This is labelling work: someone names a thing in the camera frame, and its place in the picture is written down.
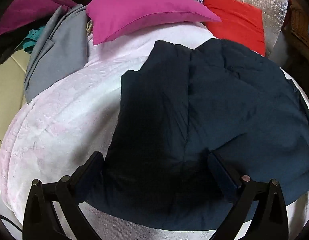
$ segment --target pillow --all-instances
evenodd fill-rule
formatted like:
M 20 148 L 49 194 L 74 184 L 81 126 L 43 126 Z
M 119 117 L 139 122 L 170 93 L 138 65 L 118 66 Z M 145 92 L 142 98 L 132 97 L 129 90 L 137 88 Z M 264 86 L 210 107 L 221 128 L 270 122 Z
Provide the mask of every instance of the pillow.
M 203 4 L 222 20 L 205 22 L 215 37 L 243 44 L 265 56 L 262 10 L 237 0 L 203 0 Z
M 220 21 L 195 0 L 92 0 L 86 13 L 93 21 L 93 45 L 159 24 Z

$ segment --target dark blue garment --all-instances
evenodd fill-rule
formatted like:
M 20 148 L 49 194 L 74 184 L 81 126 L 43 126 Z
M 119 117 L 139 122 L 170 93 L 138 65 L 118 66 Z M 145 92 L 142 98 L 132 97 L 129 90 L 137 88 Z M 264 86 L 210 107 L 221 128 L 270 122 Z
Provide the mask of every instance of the dark blue garment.
M 309 111 L 267 58 L 227 40 L 194 50 L 157 41 L 121 85 L 118 124 L 86 200 L 100 211 L 151 228 L 216 229 L 232 205 L 209 152 L 255 181 L 279 180 L 287 205 L 309 190 Z

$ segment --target folded gray fabric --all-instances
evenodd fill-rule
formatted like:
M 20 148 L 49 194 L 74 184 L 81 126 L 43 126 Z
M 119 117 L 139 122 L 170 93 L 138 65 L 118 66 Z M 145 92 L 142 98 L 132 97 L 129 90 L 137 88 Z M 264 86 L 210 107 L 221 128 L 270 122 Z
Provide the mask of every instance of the folded gray fabric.
M 40 35 L 27 66 L 25 97 L 28 103 L 55 82 L 82 69 L 87 63 L 85 6 L 63 14 L 60 6 Z

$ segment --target black cable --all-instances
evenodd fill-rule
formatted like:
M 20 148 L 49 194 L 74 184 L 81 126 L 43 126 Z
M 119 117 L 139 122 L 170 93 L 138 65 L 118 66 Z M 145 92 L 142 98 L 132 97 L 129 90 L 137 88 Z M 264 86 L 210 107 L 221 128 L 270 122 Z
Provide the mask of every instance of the black cable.
M 0 215 L 0 218 L 2 220 L 6 220 L 7 222 L 9 222 L 10 224 L 12 224 L 15 228 L 17 228 L 20 232 L 22 232 L 22 229 L 20 229 L 14 222 L 12 222 L 10 219 L 4 217 L 3 215 Z

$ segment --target pink pillow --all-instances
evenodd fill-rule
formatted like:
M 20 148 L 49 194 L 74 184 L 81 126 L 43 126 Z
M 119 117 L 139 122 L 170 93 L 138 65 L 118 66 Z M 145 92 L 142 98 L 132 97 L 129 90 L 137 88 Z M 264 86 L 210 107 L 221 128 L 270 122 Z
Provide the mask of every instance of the pink pillow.
M 164 23 L 221 21 L 195 0 L 92 0 L 86 13 L 94 45 Z

